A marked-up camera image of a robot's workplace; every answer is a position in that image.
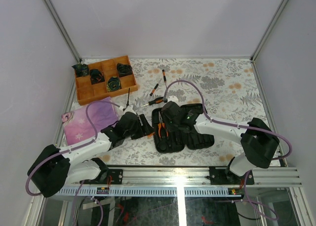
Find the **orange pliers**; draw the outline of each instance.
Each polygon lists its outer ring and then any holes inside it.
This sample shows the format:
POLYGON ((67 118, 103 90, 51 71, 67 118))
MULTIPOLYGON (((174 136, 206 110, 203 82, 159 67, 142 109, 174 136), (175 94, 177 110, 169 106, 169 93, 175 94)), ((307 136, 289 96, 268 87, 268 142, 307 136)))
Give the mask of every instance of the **orange pliers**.
POLYGON ((158 135, 159 138, 163 139, 169 136, 168 131, 165 128, 160 112, 158 112, 159 124, 158 124, 158 135))

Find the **purple cloth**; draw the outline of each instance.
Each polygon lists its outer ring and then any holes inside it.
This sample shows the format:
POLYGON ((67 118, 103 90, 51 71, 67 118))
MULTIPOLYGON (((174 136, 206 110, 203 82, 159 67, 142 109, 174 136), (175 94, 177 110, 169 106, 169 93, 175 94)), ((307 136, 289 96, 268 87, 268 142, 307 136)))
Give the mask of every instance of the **purple cloth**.
MULTIPOLYGON (((61 116, 68 145, 94 136, 94 130, 85 114, 86 106, 61 116)), ((114 107, 109 103, 97 102, 89 107, 88 115, 98 132, 118 120, 114 107)))

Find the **gray wall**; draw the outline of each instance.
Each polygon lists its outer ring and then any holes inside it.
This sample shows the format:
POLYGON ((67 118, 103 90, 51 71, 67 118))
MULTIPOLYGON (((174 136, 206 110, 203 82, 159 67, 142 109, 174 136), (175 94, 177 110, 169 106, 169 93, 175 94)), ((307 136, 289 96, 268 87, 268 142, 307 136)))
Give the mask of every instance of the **gray wall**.
POLYGON ((41 0, 0 0, 0 11, 0 225, 19 226, 27 170, 53 141, 75 61, 41 0))
POLYGON ((251 56, 281 0, 52 0, 81 56, 251 56))
POLYGON ((316 0, 291 0, 257 60, 276 127, 293 144, 316 217, 316 0))

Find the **wooden tray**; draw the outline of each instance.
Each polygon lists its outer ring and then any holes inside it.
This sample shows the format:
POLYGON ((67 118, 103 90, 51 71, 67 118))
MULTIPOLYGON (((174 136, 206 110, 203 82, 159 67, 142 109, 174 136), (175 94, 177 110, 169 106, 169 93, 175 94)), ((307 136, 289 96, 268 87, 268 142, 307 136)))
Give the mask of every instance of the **wooden tray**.
POLYGON ((125 77, 119 77, 117 71, 118 63, 130 65, 128 56, 108 59, 88 65, 89 70, 98 69, 103 72, 105 82, 98 84, 91 84, 90 75, 77 78, 75 73, 77 99, 80 105, 86 105, 96 100, 102 100, 108 96, 114 97, 128 93, 129 88, 131 92, 138 90, 134 73, 125 77), (107 82, 111 77, 118 77, 120 79, 121 89, 107 92, 107 82))

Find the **flower pattern on cloth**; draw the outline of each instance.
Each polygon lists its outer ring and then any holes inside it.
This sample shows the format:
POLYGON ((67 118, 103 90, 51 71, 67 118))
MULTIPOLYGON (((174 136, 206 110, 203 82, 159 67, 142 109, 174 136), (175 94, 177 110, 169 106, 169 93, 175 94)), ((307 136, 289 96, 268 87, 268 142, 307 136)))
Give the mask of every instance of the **flower pattern on cloth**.
MULTIPOLYGON (((88 59, 86 64, 102 59, 88 59)), ((138 91, 130 93, 129 103, 139 107, 149 100, 162 96, 165 85, 162 69, 165 70, 167 84, 184 79, 193 82, 202 92, 207 112, 212 117, 220 117, 237 122, 250 121, 253 117, 267 123, 259 90, 248 59, 131 59, 131 65, 138 85, 138 91), (152 97, 152 89, 159 82, 152 97)), ((201 103, 196 90, 186 83, 174 84, 168 96, 175 95, 179 104, 201 103)), ((125 105, 127 95, 113 97, 112 101, 125 105)), ((163 103, 146 106, 137 110, 145 114, 151 124, 151 113, 163 103)), ((74 98, 72 110, 80 108, 74 98)), ((153 137, 137 140, 126 139, 123 145, 107 152, 101 159, 112 165, 163 165, 163 166, 226 166, 229 161, 243 152, 240 144, 214 136, 212 147, 199 150, 162 154, 156 151, 153 137)), ((272 161, 271 166, 279 166, 272 161)))

